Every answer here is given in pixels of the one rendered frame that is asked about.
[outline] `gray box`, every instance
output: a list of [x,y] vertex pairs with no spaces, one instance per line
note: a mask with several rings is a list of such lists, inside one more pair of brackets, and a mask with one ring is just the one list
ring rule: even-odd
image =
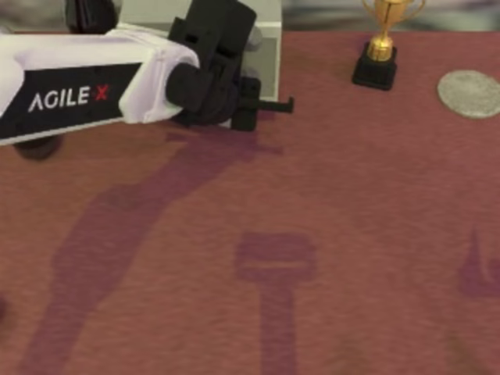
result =
[[[262,81],[261,99],[278,100],[281,57],[280,0],[240,0],[257,13],[255,23],[262,40],[258,48],[245,52],[243,70]],[[175,17],[184,18],[191,0],[123,0],[120,25],[123,28],[147,27],[167,35]]]

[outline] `table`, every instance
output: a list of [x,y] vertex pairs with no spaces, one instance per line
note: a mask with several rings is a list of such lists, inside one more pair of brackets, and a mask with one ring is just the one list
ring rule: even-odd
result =
[[435,93],[500,34],[396,34],[390,92],[350,83],[368,37],[285,33],[296,114],[256,134],[0,148],[0,373],[500,373],[500,118]]

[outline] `red x letter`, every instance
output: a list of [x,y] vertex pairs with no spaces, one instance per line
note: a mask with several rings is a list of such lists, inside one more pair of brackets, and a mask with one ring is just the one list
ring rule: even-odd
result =
[[95,100],[106,100],[108,98],[108,88],[108,84],[97,86],[97,95],[95,96]]

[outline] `robotic arm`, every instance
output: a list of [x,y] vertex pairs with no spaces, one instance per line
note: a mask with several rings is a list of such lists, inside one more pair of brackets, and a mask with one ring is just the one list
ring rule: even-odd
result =
[[165,39],[116,28],[111,0],[66,0],[73,34],[0,35],[0,145],[117,121],[253,131],[260,109],[292,113],[293,98],[260,101],[241,75],[255,18],[238,0],[193,0]]

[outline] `gold trophy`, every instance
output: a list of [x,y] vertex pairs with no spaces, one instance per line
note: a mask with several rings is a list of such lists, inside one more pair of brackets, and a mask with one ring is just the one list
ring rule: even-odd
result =
[[389,37],[389,29],[396,23],[415,17],[426,5],[427,0],[420,0],[419,7],[408,15],[406,15],[406,10],[414,0],[373,1],[373,8],[366,0],[362,0],[362,4],[380,25],[381,30],[379,34],[371,38],[369,43],[365,43],[365,48],[352,76],[352,83],[388,91],[392,89],[398,68],[396,65],[398,50]]

